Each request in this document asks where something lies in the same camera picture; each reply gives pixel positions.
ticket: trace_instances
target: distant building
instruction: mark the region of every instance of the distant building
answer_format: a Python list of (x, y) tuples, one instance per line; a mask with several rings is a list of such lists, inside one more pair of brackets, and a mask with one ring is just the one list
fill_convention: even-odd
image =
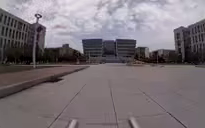
[(43, 31), (34, 32), (35, 24), (30, 24), (0, 8), (0, 61), (6, 58), (6, 50), (20, 48), (24, 51), (32, 48), (34, 34), (38, 34), (38, 45), (44, 49), (46, 28)]
[(122, 58), (133, 58), (135, 55), (136, 40), (117, 39), (117, 56)]
[(135, 54), (136, 40), (84, 39), (82, 43), (85, 56), (96, 61), (104, 59), (106, 62), (129, 61)]
[(117, 56), (116, 52), (117, 52), (116, 42), (114, 40), (103, 41), (103, 56), (105, 57), (109, 55)]
[(137, 47), (136, 54), (138, 55), (138, 58), (140, 59), (149, 58), (149, 48), (148, 47)]
[(194, 57), (198, 61), (205, 61), (205, 19), (175, 29), (174, 36), (176, 52), (182, 54), (182, 61), (191, 61)]
[(76, 61), (78, 55), (81, 55), (81, 53), (69, 47), (69, 44), (57, 48), (45, 48), (44, 50), (44, 56), (51, 62)]
[(164, 62), (174, 62), (176, 51), (172, 49), (159, 49), (151, 52), (151, 58), (157, 60), (157, 59), (163, 59)]
[(82, 40), (83, 52), (86, 56), (102, 57), (103, 40), (102, 39), (85, 39)]
[(70, 48), (69, 44), (64, 44), (59, 49), (59, 56), (72, 56), (75, 49)]

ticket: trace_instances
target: cloud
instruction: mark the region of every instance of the cloud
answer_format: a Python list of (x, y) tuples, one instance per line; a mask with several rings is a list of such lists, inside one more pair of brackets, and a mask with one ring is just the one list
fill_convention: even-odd
[(205, 18), (205, 0), (0, 0), (0, 7), (47, 27), (46, 46), (83, 38), (133, 38), (150, 49), (174, 48), (173, 29)]

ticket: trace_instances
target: ground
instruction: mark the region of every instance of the ground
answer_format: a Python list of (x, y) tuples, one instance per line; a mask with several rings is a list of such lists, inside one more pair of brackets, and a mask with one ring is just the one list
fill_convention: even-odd
[(205, 128), (205, 68), (95, 65), (0, 100), (0, 128)]

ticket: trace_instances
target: curb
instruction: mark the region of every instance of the curb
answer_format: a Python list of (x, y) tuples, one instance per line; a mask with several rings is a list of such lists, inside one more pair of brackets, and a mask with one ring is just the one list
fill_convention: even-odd
[(89, 66), (83, 67), (83, 68), (80, 68), (80, 69), (76, 69), (76, 70), (71, 71), (71, 72), (64, 72), (64, 73), (60, 73), (60, 74), (53, 74), (51, 76), (47, 76), (47, 77), (43, 77), (43, 78), (38, 78), (38, 79), (34, 79), (34, 80), (29, 80), (29, 81), (24, 81), (24, 82), (21, 82), (21, 83), (16, 83), (16, 84), (12, 84), (12, 85), (9, 85), (9, 86), (1, 87), (0, 88), (0, 98), (4, 98), (6, 96), (15, 94), (15, 93), (20, 92), (22, 90), (31, 88), (31, 87), (33, 87), (35, 85), (47, 82), (49, 80), (53, 80), (53, 79), (58, 78), (58, 77), (69, 75), (69, 74), (72, 74), (74, 72), (78, 72), (78, 71), (81, 71), (81, 70), (84, 70), (84, 69), (87, 69), (87, 68), (89, 68)]

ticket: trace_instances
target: street lamp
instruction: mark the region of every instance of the street lamp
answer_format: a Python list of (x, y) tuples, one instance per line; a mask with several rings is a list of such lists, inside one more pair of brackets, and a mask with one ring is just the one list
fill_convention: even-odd
[(35, 14), (36, 17), (36, 24), (34, 26), (34, 44), (33, 44), (33, 68), (36, 68), (36, 44), (37, 44), (37, 29), (38, 29), (38, 22), (39, 19), (42, 18), (41, 14)]

